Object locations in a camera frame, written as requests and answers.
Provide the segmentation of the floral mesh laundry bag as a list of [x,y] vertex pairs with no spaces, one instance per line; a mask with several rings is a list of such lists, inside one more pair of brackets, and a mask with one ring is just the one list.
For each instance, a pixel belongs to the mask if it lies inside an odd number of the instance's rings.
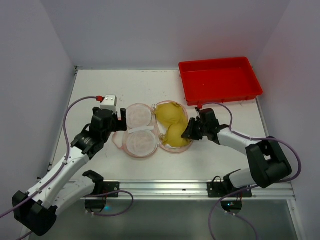
[[127,131],[123,134],[122,143],[116,143],[116,134],[112,136],[112,142],[118,149],[133,158],[143,159],[152,156],[158,148],[171,154],[180,154],[190,148],[192,140],[189,147],[182,152],[171,152],[163,148],[159,135],[165,134],[166,130],[157,124],[156,117],[152,113],[153,107],[157,104],[148,106],[136,103],[126,109]]

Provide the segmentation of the yellow bra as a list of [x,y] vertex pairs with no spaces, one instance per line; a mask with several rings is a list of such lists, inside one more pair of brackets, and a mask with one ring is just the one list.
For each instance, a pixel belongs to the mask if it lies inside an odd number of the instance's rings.
[[163,101],[152,108],[152,113],[158,125],[166,132],[159,134],[159,140],[164,149],[169,152],[183,152],[192,143],[183,138],[182,134],[188,126],[188,114],[185,108],[175,101]]

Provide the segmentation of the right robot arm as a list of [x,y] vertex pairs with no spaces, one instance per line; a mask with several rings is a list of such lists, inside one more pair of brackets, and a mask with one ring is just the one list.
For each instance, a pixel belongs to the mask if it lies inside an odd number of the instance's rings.
[[209,141],[229,147],[247,157],[249,167],[235,170],[213,182],[212,188],[223,195],[234,193],[245,187],[257,185],[263,189],[292,174],[292,167],[279,143],[269,139],[254,140],[230,130],[227,124],[220,124],[211,108],[196,108],[198,116],[189,120],[182,138]]

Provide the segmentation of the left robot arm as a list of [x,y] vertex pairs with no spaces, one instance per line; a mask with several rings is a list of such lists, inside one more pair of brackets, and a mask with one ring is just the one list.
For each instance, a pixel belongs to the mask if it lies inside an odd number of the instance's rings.
[[126,109],[120,109],[120,115],[99,107],[92,111],[91,122],[74,138],[59,163],[27,192],[18,191],[12,197],[14,218],[39,237],[53,227],[59,213],[78,199],[103,192],[104,178],[92,170],[65,187],[104,148],[111,133],[127,131]]

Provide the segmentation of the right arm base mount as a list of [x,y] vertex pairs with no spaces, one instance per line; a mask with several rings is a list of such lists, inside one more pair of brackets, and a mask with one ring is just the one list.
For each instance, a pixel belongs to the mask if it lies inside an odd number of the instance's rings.
[[224,176],[223,178],[216,176],[212,181],[207,182],[206,185],[209,198],[222,198],[229,194],[231,194],[230,198],[251,198],[253,196],[250,189],[235,194],[235,192],[245,189],[245,187],[235,188],[229,176]]

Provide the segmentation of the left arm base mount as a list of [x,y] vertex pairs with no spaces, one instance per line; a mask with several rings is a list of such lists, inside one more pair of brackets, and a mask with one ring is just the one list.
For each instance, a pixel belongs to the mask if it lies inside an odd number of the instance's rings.
[[115,191],[118,191],[119,189],[120,183],[118,181],[102,181],[95,184],[93,192],[87,195],[87,197],[112,193],[107,195],[106,198],[117,198],[119,193]]

